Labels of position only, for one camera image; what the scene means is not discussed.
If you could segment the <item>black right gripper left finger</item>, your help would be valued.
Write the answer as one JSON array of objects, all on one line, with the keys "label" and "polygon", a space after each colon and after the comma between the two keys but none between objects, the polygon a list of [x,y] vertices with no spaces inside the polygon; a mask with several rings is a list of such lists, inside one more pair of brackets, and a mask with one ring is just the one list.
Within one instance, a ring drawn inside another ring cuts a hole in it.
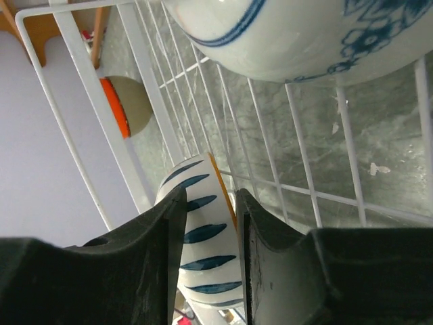
[{"label": "black right gripper left finger", "polygon": [[187,193],[83,246],[1,239],[2,324],[170,324]]}]

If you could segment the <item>blue patterned white bowl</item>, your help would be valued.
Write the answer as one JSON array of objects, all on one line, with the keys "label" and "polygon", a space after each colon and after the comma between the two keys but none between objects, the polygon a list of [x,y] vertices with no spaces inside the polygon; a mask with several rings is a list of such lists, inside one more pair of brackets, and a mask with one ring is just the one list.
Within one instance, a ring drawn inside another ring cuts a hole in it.
[{"label": "blue patterned white bowl", "polygon": [[258,81],[354,85],[432,50],[431,1],[165,1],[211,60]]}]

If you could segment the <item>blue striped white bowl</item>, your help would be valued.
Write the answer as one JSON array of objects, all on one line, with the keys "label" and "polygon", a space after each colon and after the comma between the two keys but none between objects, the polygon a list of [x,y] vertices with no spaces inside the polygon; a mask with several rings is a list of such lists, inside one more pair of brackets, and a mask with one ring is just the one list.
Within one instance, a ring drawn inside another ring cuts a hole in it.
[{"label": "blue striped white bowl", "polygon": [[179,163],[162,180],[160,202],[172,189],[187,194],[187,219],[178,288],[209,309],[241,305],[244,290],[236,216],[214,156],[203,153]]}]

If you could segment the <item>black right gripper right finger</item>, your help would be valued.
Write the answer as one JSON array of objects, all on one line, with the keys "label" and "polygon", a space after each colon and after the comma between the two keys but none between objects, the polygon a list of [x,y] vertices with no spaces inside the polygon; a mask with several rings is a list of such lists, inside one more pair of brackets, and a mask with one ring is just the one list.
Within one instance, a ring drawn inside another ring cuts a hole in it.
[{"label": "black right gripper right finger", "polygon": [[248,324],[431,324],[432,230],[303,234],[235,195]]}]

